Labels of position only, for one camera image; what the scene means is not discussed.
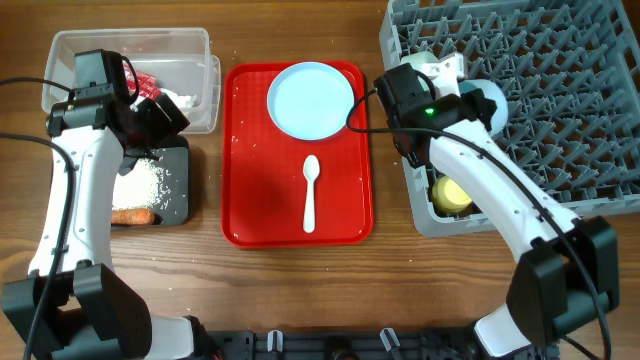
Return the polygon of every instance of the carrot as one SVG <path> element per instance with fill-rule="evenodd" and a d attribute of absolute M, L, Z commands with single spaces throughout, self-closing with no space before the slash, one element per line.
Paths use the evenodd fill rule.
<path fill-rule="evenodd" d="M 116 210 L 111 212 L 112 225 L 152 225 L 155 214 L 149 209 Z"/>

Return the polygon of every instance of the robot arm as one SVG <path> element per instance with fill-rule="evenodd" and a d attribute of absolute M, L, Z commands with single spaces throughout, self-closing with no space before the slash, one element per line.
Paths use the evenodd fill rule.
<path fill-rule="evenodd" d="M 54 105 L 47 121 L 52 141 L 73 160 L 75 185 L 64 253 L 32 349 L 38 359 L 165 360 L 199 351 L 197 335 L 204 329 L 197 319 L 151 316 L 113 272 L 111 204 L 125 151 L 144 154 L 189 124 L 164 96 L 131 110 L 122 61 L 104 50 L 77 54 L 78 88 L 69 101 Z M 25 342 L 53 263 L 67 186 L 65 163 L 54 151 L 47 218 L 29 278 L 5 285 L 2 294 L 2 308 Z M 81 312 L 58 309 L 70 296 Z"/>
<path fill-rule="evenodd" d="M 506 123 L 506 100 L 494 84 L 496 91 L 480 84 L 486 80 L 475 82 L 491 94 L 480 89 L 461 94 L 458 83 L 466 75 L 465 64 L 457 53 L 440 63 L 404 64 L 388 70 L 374 86 L 389 127 L 398 129 L 393 134 L 400 154 L 414 168 L 432 164 L 450 176 L 493 222 L 518 263 L 506 304 L 473 329 L 481 356 L 500 358 L 532 344 L 547 346 L 596 318 L 592 298 L 572 259 L 566 260 L 560 236 L 570 239 L 586 264 L 604 312 L 618 306 L 616 235 L 602 218 L 583 221 L 558 204 L 493 142 L 488 131 Z M 447 133 L 484 149 L 521 184 L 477 149 L 443 136 Z M 528 196 L 546 209 L 561 234 Z"/>

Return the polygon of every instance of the light blue plate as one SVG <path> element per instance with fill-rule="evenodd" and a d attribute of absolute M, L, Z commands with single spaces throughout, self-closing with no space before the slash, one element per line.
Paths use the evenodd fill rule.
<path fill-rule="evenodd" d="M 353 103 L 353 89 L 344 75 L 316 62 L 283 70 L 267 95 L 273 123 L 300 140 L 325 139 L 340 131 Z"/>

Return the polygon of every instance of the spoon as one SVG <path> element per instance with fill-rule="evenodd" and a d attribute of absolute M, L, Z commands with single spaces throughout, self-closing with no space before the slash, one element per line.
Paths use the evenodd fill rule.
<path fill-rule="evenodd" d="M 307 156 L 302 167 L 302 173 L 307 179 L 307 201 L 304 206 L 304 221 L 302 228 L 307 234 L 312 233 L 316 229 L 316 210 L 315 196 L 313 192 L 313 184 L 320 175 L 320 163 L 315 155 Z"/>

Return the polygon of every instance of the yellow cup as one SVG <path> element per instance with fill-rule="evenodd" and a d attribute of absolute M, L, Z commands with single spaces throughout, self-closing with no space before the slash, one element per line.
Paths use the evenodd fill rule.
<path fill-rule="evenodd" d="M 448 176 L 436 180 L 431 189 L 433 204 L 440 211 L 456 214 L 471 204 L 471 198 Z"/>

